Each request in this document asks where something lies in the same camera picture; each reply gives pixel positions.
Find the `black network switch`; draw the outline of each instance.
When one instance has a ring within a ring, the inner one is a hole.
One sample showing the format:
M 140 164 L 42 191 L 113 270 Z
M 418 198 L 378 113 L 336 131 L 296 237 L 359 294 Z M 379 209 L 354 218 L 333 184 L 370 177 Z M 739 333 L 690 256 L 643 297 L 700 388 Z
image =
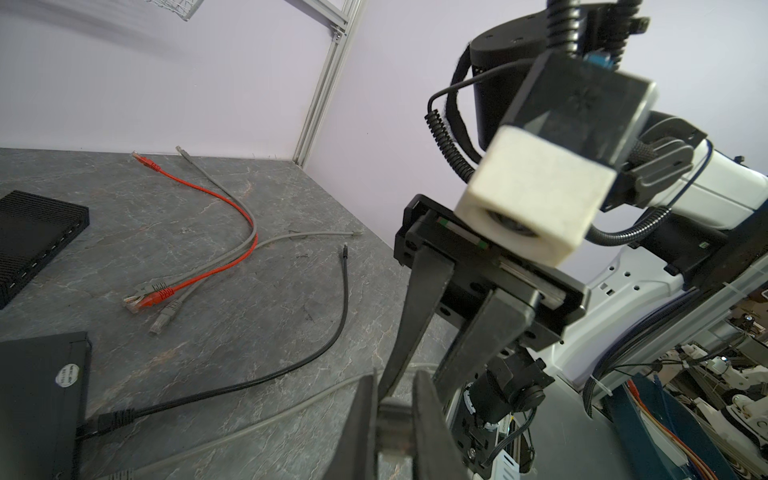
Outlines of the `black network switch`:
M 19 190 L 0 198 L 0 310 L 88 223 L 80 205 Z

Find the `black cable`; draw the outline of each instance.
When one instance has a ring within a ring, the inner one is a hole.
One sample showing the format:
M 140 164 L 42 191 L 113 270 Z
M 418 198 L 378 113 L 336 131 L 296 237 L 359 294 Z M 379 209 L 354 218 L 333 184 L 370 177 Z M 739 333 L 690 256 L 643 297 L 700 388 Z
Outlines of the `black cable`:
M 523 414 L 523 417 L 525 417 L 525 419 L 528 420 L 528 416 L 526 414 Z M 534 459 L 536 458 L 536 449 L 533 446 L 533 434 L 531 433 L 531 429 L 526 430 L 525 433 L 528 434 L 528 460 L 526 463 L 520 465 L 521 473 L 526 473 L 530 471 L 531 468 L 529 465 L 531 465 Z
M 510 433 L 509 435 L 505 436 L 503 440 L 501 440 L 499 443 L 496 444 L 493 450 L 491 450 L 491 453 L 488 454 L 488 457 L 485 459 L 485 461 L 481 464 L 482 467 L 487 468 L 492 462 L 493 459 L 496 458 L 496 455 L 499 454 L 502 450 L 507 448 L 507 445 L 512 443 L 517 437 L 525 433 L 526 430 L 528 430 L 528 427 L 531 426 L 531 423 L 533 422 L 533 418 L 536 416 L 536 408 L 534 407 L 531 410 L 531 416 L 529 416 L 525 422 L 520 425 L 520 428 L 515 430 L 514 432 Z
M 594 367 L 592 375 L 587 379 L 584 388 L 581 390 L 584 411 L 587 415 L 592 417 L 592 396 L 594 394 L 594 387 L 597 386 L 597 381 L 607 375 L 611 371 L 612 366 L 615 365 L 617 360 L 619 360 L 626 352 L 643 339 L 647 338 L 650 334 L 666 325 L 669 319 L 674 318 L 679 311 L 697 301 L 700 295 L 701 292 L 692 289 L 655 309 L 653 312 L 646 315 L 637 325 L 632 327 L 624 337 L 619 339 L 603 354 L 600 360 L 598 360 L 598 364 Z
M 691 185 L 696 182 L 696 179 L 702 174 L 702 172 L 704 172 L 704 169 L 707 168 L 707 165 L 709 165 L 710 160 L 712 159 L 713 145 L 709 140 L 707 140 L 707 145 L 709 146 L 709 150 L 707 152 L 707 156 L 704 158 L 704 162 L 701 164 L 701 167 L 699 167 L 699 170 L 697 170 L 696 173 L 690 179 L 688 179 L 688 182 L 686 182 L 683 188 L 677 192 L 677 195 L 672 198 L 670 203 L 664 207 L 655 207 L 653 210 L 650 210 L 650 213 L 647 216 L 635 222 L 632 227 L 629 227 L 626 230 L 622 230 L 620 232 L 604 232 L 596 228 L 595 225 L 590 225 L 589 230 L 587 231 L 587 235 L 584 238 L 587 241 L 594 243 L 595 245 L 600 245 L 603 247 L 618 247 L 619 245 L 626 245 L 627 243 L 638 241 L 648 235 L 650 232 L 656 230 L 656 228 L 661 225 L 661 222 L 669 217 L 670 213 L 672 212 L 672 206 L 675 205 L 680 197 L 682 197 L 683 194 L 688 191 Z
M 459 83 L 453 84 L 450 87 L 443 88 L 441 91 L 431 96 L 427 102 L 427 115 L 424 117 L 424 119 L 427 121 L 427 126 L 429 126 L 429 130 L 432 132 L 432 136 L 435 138 L 435 142 L 440 148 L 442 156 L 446 161 L 448 161 L 448 165 L 451 166 L 458 177 L 461 178 L 465 183 L 469 182 L 469 179 L 472 178 L 472 175 L 475 173 L 475 168 L 469 164 L 469 162 L 464 158 L 464 155 L 462 155 L 462 152 L 458 151 L 458 148 L 456 148 L 453 137 L 451 137 L 451 134 L 448 132 L 448 128 L 445 126 L 445 123 L 443 123 L 442 118 L 440 118 L 440 112 L 432 109 L 432 103 L 435 101 L 435 99 L 445 94 L 456 92 L 471 84 L 487 80 L 488 78 L 493 78 L 507 70 L 517 68 L 530 68 L 531 65 L 533 65 L 533 60 L 530 58 L 499 65 L 498 67 L 484 71 L 483 73 L 476 75 L 468 80 L 460 81 Z
M 742 335 L 742 337 L 747 337 L 747 336 L 749 336 L 749 333 L 747 333 L 747 332 L 744 332 L 743 335 Z M 697 359 L 686 360 L 686 363 L 688 365 L 698 365 L 700 363 L 709 362 L 711 359 L 715 359 L 718 356 L 725 355 L 726 353 L 728 353 L 729 350 L 733 350 L 733 347 L 731 345 L 725 345 L 725 347 L 723 347 L 722 349 L 720 349 L 720 350 L 718 350 L 718 351 L 716 351 L 714 353 L 708 353 L 705 356 L 699 357 Z
M 469 45 L 467 45 L 464 53 L 462 53 L 462 56 L 458 59 L 456 70 L 453 72 L 453 78 L 451 78 L 451 85 L 463 81 L 469 73 L 471 66 L 472 59 L 470 57 Z M 469 160 L 479 164 L 482 157 L 472 145 L 472 140 L 470 140 L 469 133 L 467 132 L 467 126 L 462 119 L 461 112 L 458 111 L 457 91 L 450 91 L 445 99 L 445 121 L 448 122 L 448 126 L 451 128 L 456 143 L 464 153 L 467 154 Z
M 451 91 L 459 91 L 464 87 L 467 87 L 471 84 L 475 84 L 479 81 L 488 80 L 489 78 L 493 78 L 498 76 L 499 74 L 507 71 L 507 70 L 524 70 L 528 69 L 533 65 L 534 59 L 533 58 L 523 58 L 521 60 L 515 60 L 511 61 L 509 63 L 505 63 L 503 65 L 499 65 L 498 67 L 491 68 L 490 70 L 484 71 L 481 74 L 477 74 L 472 78 L 468 78 L 464 81 L 460 81 L 457 84 L 453 84 L 450 87 L 443 88 L 441 91 L 435 93 L 433 96 L 429 98 L 429 101 L 427 102 L 427 112 L 429 113 L 432 111 L 432 103 L 440 98 L 441 96 L 451 92 Z
M 300 369 L 306 364 L 316 360 L 322 354 L 327 352 L 328 349 L 330 349 L 334 343 L 336 343 L 336 341 L 341 336 L 341 332 L 344 329 L 344 325 L 346 323 L 346 317 L 347 317 L 347 314 L 349 313 L 349 275 L 347 273 L 347 267 L 346 267 L 347 257 L 348 257 L 348 250 L 347 250 L 347 246 L 344 245 L 344 250 L 342 252 L 342 262 L 341 262 L 342 278 L 344 283 L 344 306 L 341 313 L 341 320 L 339 321 L 339 326 L 336 329 L 336 332 L 333 334 L 333 336 L 328 340 L 328 342 L 326 342 L 325 345 L 321 346 L 315 353 L 306 357 L 303 360 L 300 360 L 299 362 L 296 362 L 285 368 L 277 370 L 276 372 L 272 372 L 269 375 L 262 376 L 258 379 L 248 380 L 247 382 L 237 383 L 235 385 L 225 386 L 219 389 L 208 390 L 207 392 L 196 393 L 194 395 L 171 400 L 169 402 L 159 403 L 154 406 L 144 407 L 142 409 L 125 409 L 125 410 L 119 410 L 116 412 L 109 412 L 109 413 L 99 415 L 96 419 L 91 419 L 88 421 L 87 427 L 89 431 L 78 432 L 78 439 L 87 439 L 92 436 L 103 435 L 115 429 L 119 429 L 120 427 L 129 425 L 133 423 L 135 419 L 139 419 L 140 417 L 144 417 L 147 415 L 152 415 L 153 413 L 164 412 L 165 410 L 170 410 L 178 406 L 187 405 L 193 402 L 199 402 L 200 400 L 209 399 L 214 396 L 237 392 L 238 390 L 248 389 L 252 386 L 261 385 L 262 383 L 269 382 L 270 380 L 274 380 L 294 370 Z
M 625 372 L 624 370 L 619 370 L 619 367 L 617 367 L 617 366 L 615 366 L 615 367 L 614 367 L 614 368 L 612 368 L 611 370 L 616 370 L 617 372 L 619 372 L 619 373 L 622 373 L 622 374 L 624 374 L 624 375 L 626 375 L 626 376 L 633 376 L 633 375 L 634 375 L 633 373 L 627 373 L 627 372 Z

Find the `coiled cable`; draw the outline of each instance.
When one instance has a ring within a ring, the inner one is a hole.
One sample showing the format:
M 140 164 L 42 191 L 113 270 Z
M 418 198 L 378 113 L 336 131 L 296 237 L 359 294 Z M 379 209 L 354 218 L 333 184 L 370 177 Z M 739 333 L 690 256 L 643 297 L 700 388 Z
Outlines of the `coiled cable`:
M 580 0 L 547 0 L 547 48 L 576 55 L 580 4 Z
M 442 122 L 440 112 L 432 110 L 424 118 L 427 120 L 429 130 L 432 132 L 432 136 L 435 138 L 442 156 L 448 161 L 448 165 L 451 166 L 459 178 L 468 183 L 475 173 L 475 168 L 465 160 L 462 152 L 456 148 L 448 128 Z
M 464 182 L 469 182 L 469 179 L 472 178 L 472 175 L 475 172 L 475 168 L 470 165 L 462 153 L 458 151 L 458 148 L 456 148 L 454 145 L 453 138 L 451 138 L 451 134 L 449 133 L 448 128 L 445 126 L 442 118 L 440 117 L 440 112 L 433 109 L 432 104 L 437 98 L 440 98 L 445 94 L 459 91 L 471 84 L 496 77 L 501 73 L 506 72 L 507 70 L 527 70 L 531 67 L 531 65 L 533 65 L 532 58 L 524 58 L 522 60 L 512 61 L 503 65 L 499 65 L 498 67 L 494 67 L 488 71 L 482 72 L 481 74 L 475 75 L 472 78 L 460 81 L 459 83 L 453 84 L 450 87 L 443 88 L 441 91 L 431 96 L 429 101 L 427 101 L 427 115 L 424 117 L 425 120 L 427 120 L 427 126 L 429 126 L 429 130 L 432 132 L 432 136 L 435 138 L 435 142 L 440 148 L 442 156 L 445 157 L 453 171 L 456 172 L 458 177 L 461 178 Z

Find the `wire basket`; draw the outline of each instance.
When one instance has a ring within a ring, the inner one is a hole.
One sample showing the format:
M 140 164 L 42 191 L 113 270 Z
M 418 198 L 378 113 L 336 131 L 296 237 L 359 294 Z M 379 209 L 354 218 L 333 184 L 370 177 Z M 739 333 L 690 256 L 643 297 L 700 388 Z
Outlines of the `wire basket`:
M 200 4 L 203 3 L 203 0 L 147 0 L 147 2 L 152 2 L 158 7 L 171 10 L 186 22 L 194 15 Z

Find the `tabletop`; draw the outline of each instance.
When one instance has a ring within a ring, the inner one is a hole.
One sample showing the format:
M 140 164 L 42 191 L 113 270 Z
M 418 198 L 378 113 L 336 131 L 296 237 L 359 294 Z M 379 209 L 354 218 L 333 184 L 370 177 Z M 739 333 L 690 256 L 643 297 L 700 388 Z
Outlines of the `tabletop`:
M 212 188 L 182 157 L 151 156 Z M 144 281 L 183 273 L 243 242 L 232 207 L 127 154 L 0 149 L 0 197 L 23 190 L 90 209 L 91 224 L 3 310 L 0 341 L 85 330 L 93 344 L 87 416 L 142 407 L 252 379 L 304 358 L 342 312 L 340 253 L 349 244 L 349 317 L 318 360 L 278 380 L 138 419 L 82 444 L 81 478 L 148 465 L 274 415 L 340 380 L 381 369 L 394 343 L 409 271 L 392 250 L 288 161 L 196 158 L 253 211 L 260 240 L 310 230 L 359 237 L 280 240 L 212 277 L 155 336 L 161 307 L 129 312 Z M 455 329 L 433 321 L 414 361 L 438 362 Z M 142 478 L 322 478 L 354 388 Z M 383 462 L 380 478 L 407 478 Z

